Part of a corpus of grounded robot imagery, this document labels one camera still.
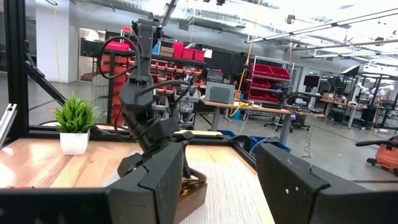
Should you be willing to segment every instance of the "gray equipment box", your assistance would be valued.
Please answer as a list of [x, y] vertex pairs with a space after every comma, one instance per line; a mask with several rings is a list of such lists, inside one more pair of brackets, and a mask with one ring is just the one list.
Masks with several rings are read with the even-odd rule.
[[215, 103], [233, 104], [234, 94], [235, 94], [234, 85], [206, 82], [206, 93], [205, 93], [206, 101], [215, 102]]

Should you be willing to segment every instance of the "brown box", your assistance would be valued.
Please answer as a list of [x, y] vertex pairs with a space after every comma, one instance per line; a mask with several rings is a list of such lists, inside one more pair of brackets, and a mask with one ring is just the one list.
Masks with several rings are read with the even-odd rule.
[[332, 93], [323, 93], [322, 99], [324, 99], [324, 100], [333, 100], [333, 94]]
[[160, 55], [173, 57], [174, 49], [171, 47], [161, 47]]
[[200, 182], [203, 182], [199, 189], [193, 193], [180, 197], [180, 203], [175, 213], [174, 223], [180, 223], [187, 218], [192, 212], [201, 207], [205, 203], [207, 191], [207, 177], [205, 174], [190, 168], [191, 175], [196, 177]]
[[175, 213], [174, 223], [180, 223], [187, 218], [192, 212], [201, 207], [205, 203], [207, 184], [198, 189], [195, 193], [182, 199]]

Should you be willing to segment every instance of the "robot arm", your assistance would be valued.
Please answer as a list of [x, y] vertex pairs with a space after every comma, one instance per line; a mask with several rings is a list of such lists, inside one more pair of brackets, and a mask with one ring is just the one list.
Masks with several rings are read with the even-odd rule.
[[376, 94], [376, 97], [380, 97], [381, 99], [386, 99], [388, 98], [388, 95], [391, 91], [394, 91], [394, 85], [388, 85], [388, 86], [381, 86], [379, 87], [379, 91], [375, 93], [375, 88], [373, 88], [371, 91], [369, 91], [368, 88], [365, 88], [362, 86], [362, 84], [357, 83], [355, 84], [355, 87], [359, 88], [361, 90], [361, 93], [363, 93], [367, 99], [373, 98], [373, 96]]

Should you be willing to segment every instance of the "table leg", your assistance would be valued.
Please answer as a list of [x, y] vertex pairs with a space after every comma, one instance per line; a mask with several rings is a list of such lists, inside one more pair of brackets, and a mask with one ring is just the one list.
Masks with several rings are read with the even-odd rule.
[[224, 118], [225, 118], [225, 120], [231, 122], [232, 120], [228, 118], [228, 115], [229, 115], [229, 109], [225, 109], [225, 116], [224, 116]]
[[325, 111], [325, 119], [329, 116], [330, 109], [331, 109], [331, 103], [327, 103]]
[[216, 106], [214, 108], [213, 121], [211, 122], [211, 131], [217, 131], [219, 119], [220, 119], [220, 108]]
[[351, 128], [351, 125], [353, 125], [355, 111], [356, 111], [356, 109], [351, 108], [351, 115], [349, 116], [348, 128]]
[[280, 132], [280, 136], [279, 136], [279, 142], [282, 143], [283, 145], [286, 144], [291, 120], [292, 120], [292, 117], [290, 116], [290, 114], [285, 115], [284, 124], [282, 126], [282, 131]]

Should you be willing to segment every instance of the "computer monitor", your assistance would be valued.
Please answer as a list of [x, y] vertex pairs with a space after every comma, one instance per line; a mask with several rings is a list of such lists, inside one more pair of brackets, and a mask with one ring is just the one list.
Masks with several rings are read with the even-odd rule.
[[334, 88], [343, 88], [345, 87], [344, 83], [341, 81], [340, 77], [333, 77], [328, 79], [328, 83], [333, 90]]
[[304, 78], [304, 85], [311, 87], [318, 87], [319, 76], [318, 75], [306, 75]]

